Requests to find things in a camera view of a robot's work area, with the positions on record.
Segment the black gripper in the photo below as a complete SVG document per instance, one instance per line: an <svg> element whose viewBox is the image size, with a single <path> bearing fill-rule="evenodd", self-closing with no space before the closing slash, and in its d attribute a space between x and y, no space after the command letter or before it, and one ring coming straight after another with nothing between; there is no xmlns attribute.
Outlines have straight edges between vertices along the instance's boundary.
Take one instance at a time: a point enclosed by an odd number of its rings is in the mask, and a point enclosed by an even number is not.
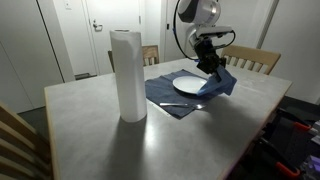
<svg viewBox="0 0 320 180"><path fill-rule="evenodd" d="M204 39L194 46L194 50L199 58L197 67L206 74L215 72L215 79L220 82L222 79L217 71L219 66L226 66L226 59L217 55L216 49L211 39Z"/></svg>

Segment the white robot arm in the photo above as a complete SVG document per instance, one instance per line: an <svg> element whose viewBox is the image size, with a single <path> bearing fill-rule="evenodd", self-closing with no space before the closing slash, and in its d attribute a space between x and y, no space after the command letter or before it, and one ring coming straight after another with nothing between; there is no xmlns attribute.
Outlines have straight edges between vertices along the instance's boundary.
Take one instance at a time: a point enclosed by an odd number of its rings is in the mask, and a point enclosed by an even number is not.
<svg viewBox="0 0 320 180"><path fill-rule="evenodd" d="M217 82L222 80L217 69L225 66L226 60L217 55L219 46L213 45L212 38L221 38L232 31L229 26L215 25L220 13L221 6L217 0L178 0L173 16L173 34L178 48L186 56L178 40L176 16L182 22L191 24L187 30L187 40L199 59L197 67L211 74Z"/></svg>

